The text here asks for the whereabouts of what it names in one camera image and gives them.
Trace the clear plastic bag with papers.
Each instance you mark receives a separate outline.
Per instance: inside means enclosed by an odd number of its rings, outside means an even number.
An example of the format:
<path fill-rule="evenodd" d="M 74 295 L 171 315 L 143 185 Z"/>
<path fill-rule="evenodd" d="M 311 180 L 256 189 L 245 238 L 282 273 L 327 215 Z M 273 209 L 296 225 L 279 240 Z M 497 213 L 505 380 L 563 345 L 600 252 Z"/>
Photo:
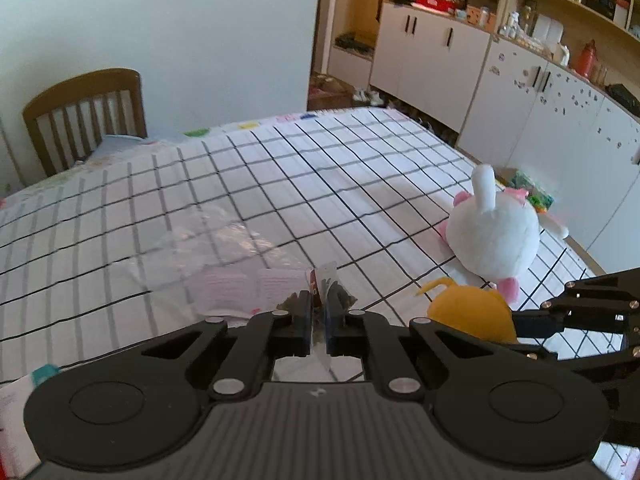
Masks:
<path fill-rule="evenodd" d="M 218 207 L 190 209 L 149 248 L 118 265 L 163 313 L 182 322 L 244 324 L 310 289 L 306 264 Z"/>

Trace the red box on counter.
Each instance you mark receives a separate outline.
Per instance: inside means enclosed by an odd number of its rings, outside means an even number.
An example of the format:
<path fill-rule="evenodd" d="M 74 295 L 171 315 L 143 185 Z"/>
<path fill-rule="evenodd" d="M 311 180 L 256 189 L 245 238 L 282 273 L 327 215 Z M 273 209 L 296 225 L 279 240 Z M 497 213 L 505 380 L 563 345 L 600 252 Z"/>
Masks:
<path fill-rule="evenodd" d="M 457 9 L 456 0 L 416 0 L 416 3 L 438 12 L 450 13 Z"/>

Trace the small bag of dried bits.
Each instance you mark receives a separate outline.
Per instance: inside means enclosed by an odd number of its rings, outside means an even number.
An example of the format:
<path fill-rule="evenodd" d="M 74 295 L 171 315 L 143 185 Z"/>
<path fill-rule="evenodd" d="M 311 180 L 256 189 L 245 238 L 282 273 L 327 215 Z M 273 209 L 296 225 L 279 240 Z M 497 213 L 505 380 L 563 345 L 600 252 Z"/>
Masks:
<path fill-rule="evenodd" d="M 360 337 L 357 322 L 349 317 L 355 302 L 334 262 L 305 271 L 300 286 L 278 305 L 284 320 L 274 323 L 277 357 L 311 356 L 329 370 L 334 359 L 352 356 Z"/>

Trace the brown wooden chair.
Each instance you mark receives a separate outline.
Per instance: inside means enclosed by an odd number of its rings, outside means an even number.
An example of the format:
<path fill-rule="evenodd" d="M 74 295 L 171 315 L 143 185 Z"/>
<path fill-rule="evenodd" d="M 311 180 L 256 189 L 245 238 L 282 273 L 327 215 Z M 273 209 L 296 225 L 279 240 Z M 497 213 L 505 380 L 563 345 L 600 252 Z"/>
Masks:
<path fill-rule="evenodd" d="M 85 162 L 109 136 L 148 137 L 141 75 L 131 68 L 95 70 L 55 84 L 22 111 L 48 177 Z"/>

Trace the yellow plush toy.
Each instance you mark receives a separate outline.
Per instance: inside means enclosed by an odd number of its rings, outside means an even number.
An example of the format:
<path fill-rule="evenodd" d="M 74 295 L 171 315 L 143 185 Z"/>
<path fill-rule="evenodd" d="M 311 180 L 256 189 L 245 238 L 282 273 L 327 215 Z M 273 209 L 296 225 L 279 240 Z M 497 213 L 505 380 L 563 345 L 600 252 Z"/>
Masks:
<path fill-rule="evenodd" d="M 423 285 L 416 296 L 444 289 L 427 308 L 427 317 L 458 332 L 495 344 L 517 344 L 512 310 L 500 292 L 458 285 L 452 278 L 439 278 Z"/>

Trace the white wall cabinet unit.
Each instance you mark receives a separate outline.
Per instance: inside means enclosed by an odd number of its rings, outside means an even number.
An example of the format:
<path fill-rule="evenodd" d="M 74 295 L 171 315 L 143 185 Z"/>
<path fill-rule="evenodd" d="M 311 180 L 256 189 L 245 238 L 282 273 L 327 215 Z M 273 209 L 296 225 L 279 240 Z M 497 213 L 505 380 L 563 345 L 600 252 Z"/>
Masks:
<path fill-rule="evenodd" d="M 514 41 L 385 3 L 371 81 L 521 171 L 605 271 L 639 263 L 639 123 L 588 82 Z"/>

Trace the white plush bunny toy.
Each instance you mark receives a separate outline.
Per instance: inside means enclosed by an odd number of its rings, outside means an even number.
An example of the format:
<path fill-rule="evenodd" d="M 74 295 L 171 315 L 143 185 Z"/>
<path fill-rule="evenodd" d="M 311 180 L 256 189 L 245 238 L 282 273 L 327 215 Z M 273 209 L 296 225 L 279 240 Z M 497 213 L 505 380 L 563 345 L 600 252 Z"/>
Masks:
<path fill-rule="evenodd" d="M 449 217 L 437 228 L 462 266 L 494 283 L 507 304 L 518 300 L 518 279 L 534 261 L 540 233 L 568 237 L 564 224 L 536 211 L 524 188 L 500 191 L 495 171 L 481 164 L 472 171 L 471 193 L 454 198 Z"/>

